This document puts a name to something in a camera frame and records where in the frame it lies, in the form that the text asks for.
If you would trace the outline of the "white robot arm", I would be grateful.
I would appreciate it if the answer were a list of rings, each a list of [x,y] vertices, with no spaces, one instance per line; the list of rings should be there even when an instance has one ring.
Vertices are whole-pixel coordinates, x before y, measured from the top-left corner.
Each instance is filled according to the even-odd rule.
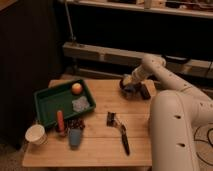
[[[150,105],[152,171],[200,171],[192,129],[213,121],[213,99],[165,65],[145,54],[131,74],[133,83],[154,75],[164,86]]]

